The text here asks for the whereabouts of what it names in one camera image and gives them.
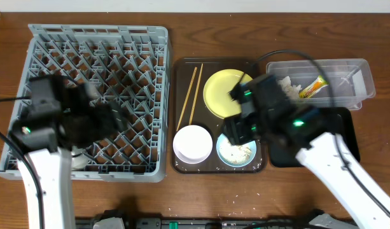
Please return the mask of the white tissue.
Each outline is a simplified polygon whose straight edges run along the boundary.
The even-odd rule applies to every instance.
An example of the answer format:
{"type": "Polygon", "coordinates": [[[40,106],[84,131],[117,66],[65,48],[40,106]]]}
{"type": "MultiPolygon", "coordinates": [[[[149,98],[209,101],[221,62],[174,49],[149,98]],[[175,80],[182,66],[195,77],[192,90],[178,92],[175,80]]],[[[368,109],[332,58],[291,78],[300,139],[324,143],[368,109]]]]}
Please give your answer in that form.
{"type": "Polygon", "coordinates": [[[300,98],[299,93],[300,90],[302,89],[301,85],[292,85],[291,84],[291,79],[289,76],[283,78],[282,80],[278,81],[278,84],[282,88],[282,91],[290,98],[293,100],[297,100],[300,98]]]}

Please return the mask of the white round bowl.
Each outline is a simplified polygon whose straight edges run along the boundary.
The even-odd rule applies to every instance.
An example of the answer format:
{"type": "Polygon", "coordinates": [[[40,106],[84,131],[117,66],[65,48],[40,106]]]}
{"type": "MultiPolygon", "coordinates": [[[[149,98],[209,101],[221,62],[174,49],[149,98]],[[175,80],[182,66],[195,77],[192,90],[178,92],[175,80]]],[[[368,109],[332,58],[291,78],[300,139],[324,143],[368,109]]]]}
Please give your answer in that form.
{"type": "Polygon", "coordinates": [[[175,155],[182,162],[198,164],[211,154],[213,140],[211,134],[204,127],[189,125],[176,133],[172,147],[175,155]]]}

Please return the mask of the green orange snack wrapper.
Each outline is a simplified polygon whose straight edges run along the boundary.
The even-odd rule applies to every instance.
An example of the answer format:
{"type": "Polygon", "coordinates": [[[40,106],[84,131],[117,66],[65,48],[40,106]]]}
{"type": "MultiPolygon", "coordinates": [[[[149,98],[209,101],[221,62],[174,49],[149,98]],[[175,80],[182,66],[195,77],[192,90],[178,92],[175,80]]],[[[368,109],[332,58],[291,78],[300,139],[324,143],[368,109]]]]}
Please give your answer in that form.
{"type": "Polygon", "coordinates": [[[308,87],[299,93],[299,97],[301,99],[311,98],[328,85],[329,83],[322,76],[318,76],[308,87]]]}

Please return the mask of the light blue bowl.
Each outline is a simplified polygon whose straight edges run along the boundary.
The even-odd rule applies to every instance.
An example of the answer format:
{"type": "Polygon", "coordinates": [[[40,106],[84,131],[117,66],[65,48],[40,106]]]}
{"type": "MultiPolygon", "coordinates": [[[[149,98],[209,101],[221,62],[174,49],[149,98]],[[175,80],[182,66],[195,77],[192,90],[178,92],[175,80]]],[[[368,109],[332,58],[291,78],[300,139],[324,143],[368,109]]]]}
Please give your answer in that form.
{"type": "Polygon", "coordinates": [[[243,167],[254,159],[257,146],[254,141],[243,145],[231,145],[228,138],[221,134],[217,138],[216,151],[220,160],[228,166],[243,167]]]}

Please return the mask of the wooden chopstick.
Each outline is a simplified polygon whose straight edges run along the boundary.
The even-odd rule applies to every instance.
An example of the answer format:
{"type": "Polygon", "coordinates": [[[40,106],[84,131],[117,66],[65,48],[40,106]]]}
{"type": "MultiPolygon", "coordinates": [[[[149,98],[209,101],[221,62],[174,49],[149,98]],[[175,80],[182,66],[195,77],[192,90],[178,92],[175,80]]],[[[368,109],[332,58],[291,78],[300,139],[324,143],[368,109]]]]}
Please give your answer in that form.
{"type": "Polygon", "coordinates": [[[194,94],[192,109],[191,109],[191,113],[190,113],[189,125],[191,125],[192,121],[193,121],[193,116],[194,116],[195,107],[196,107],[196,103],[197,103],[198,91],[199,91],[199,87],[200,87],[203,68],[204,68],[204,63],[201,64],[200,71],[198,74],[198,80],[197,80],[197,84],[196,84],[196,88],[195,88],[195,94],[194,94]]]}
{"type": "Polygon", "coordinates": [[[191,92],[191,89],[192,89],[192,85],[193,85],[193,82],[194,82],[194,79],[195,79],[196,72],[197,72],[197,67],[194,67],[193,74],[192,74],[192,77],[191,77],[191,81],[190,81],[190,84],[188,86],[188,91],[186,93],[185,101],[183,103],[183,107],[181,109],[181,113],[180,113],[180,116],[179,116],[179,121],[178,121],[178,125],[176,127],[176,131],[179,130],[180,124],[182,122],[182,119],[183,119],[183,116],[184,116],[184,113],[185,113],[185,109],[186,109],[186,105],[187,105],[187,102],[188,102],[188,99],[189,99],[189,96],[190,96],[190,92],[191,92]]]}

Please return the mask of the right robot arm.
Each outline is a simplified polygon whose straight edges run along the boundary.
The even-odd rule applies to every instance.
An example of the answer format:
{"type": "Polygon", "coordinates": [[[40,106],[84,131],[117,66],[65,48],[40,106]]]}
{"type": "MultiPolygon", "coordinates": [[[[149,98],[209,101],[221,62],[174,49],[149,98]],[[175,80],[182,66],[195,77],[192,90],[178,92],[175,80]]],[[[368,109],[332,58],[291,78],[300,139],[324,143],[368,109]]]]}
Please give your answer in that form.
{"type": "Polygon", "coordinates": [[[390,228],[390,197],[360,166],[337,132],[337,120],[309,104],[294,104],[272,75],[230,91],[240,113],[224,119],[233,145],[261,139],[282,147],[308,168],[359,228],[390,228]]]}

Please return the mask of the white cup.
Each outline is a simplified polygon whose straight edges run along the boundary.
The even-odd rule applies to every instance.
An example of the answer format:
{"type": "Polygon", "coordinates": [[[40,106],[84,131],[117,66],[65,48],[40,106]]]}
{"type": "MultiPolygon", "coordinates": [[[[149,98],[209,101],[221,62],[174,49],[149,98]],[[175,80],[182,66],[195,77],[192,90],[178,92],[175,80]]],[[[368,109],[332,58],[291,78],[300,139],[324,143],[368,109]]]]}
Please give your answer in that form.
{"type": "Polygon", "coordinates": [[[77,148],[76,146],[72,147],[72,170],[81,170],[86,167],[89,162],[88,157],[85,155],[86,149],[77,148]]]}

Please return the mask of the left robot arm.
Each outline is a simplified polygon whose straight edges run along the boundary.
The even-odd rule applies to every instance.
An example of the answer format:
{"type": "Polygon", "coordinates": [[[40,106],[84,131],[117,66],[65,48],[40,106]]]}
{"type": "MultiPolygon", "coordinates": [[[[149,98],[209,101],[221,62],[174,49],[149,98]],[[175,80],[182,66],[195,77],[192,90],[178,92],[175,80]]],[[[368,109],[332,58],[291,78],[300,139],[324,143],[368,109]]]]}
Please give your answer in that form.
{"type": "Polygon", "coordinates": [[[31,105],[14,121],[9,145],[17,154],[30,228],[75,228],[71,171],[81,149],[127,129],[129,115],[98,97],[88,83],[65,85],[62,76],[30,79],[31,105]]]}

